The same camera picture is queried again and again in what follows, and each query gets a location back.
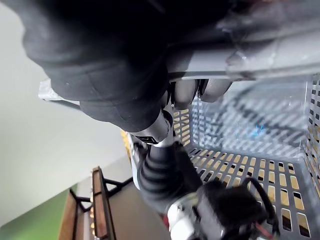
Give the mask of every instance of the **mesh basket wall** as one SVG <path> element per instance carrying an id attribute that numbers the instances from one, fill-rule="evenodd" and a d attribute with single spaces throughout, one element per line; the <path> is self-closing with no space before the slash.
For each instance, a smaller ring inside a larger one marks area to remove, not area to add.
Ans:
<path id="1" fill-rule="evenodd" d="M 218 178 L 230 187 L 258 179 L 279 218 L 280 239 L 318 240 L 319 118 L 319 76 L 299 76 L 234 82 L 215 103 L 196 98 L 174 113 L 174 129 L 202 181 Z"/>

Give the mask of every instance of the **red wire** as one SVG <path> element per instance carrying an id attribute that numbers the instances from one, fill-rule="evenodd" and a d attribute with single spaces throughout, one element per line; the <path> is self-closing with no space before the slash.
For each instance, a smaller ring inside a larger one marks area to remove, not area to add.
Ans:
<path id="1" fill-rule="evenodd" d="M 270 232 L 268 232 L 263 226 L 261 226 L 259 223 L 256 222 L 255 227 L 269 240 L 275 240 L 274 236 Z"/>

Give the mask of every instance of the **wire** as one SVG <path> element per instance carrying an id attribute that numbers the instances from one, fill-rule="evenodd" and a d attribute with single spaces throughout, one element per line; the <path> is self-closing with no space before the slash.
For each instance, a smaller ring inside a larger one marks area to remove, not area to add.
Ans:
<path id="1" fill-rule="evenodd" d="M 263 226 L 261 226 L 259 223 L 256 222 L 255 227 L 260 231 L 260 233 L 262 233 L 269 240 L 275 240 L 274 236 L 270 232 L 268 232 Z"/>
<path id="2" fill-rule="evenodd" d="M 259 182 L 252 177 L 245 178 L 242 185 L 246 187 L 249 182 L 251 182 L 254 185 L 255 189 L 259 193 L 259 195 L 263 201 L 264 207 L 268 213 L 268 218 L 270 220 L 272 220 L 272 234 L 277 233 L 278 235 L 280 235 L 279 221 L 276 216 L 276 212 L 274 210 L 274 207 L 272 206 L 272 203 L 270 202 L 270 200 L 268 198 L 268 195 L 266 194 L 265 190 L 261 187 Z"/>

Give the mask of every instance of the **green wall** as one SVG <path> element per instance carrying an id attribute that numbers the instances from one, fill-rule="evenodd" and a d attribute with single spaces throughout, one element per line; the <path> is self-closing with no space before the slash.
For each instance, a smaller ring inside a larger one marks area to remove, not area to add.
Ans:
<path id="1" fill-rule="evenodd" d="M 57 240 L 68 192 L 61 192 L 0 227 L 0 240 Z"/>

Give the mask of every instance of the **white wall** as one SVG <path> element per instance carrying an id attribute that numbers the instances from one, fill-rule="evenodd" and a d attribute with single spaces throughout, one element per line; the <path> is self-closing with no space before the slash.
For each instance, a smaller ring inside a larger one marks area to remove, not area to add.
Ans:
<path id="1" fill-rule="evenodd" d="M 47 76 L 22 35 L 0 3 L 0 226 L 126 156 L 117 127 L 37 98 Z"/>

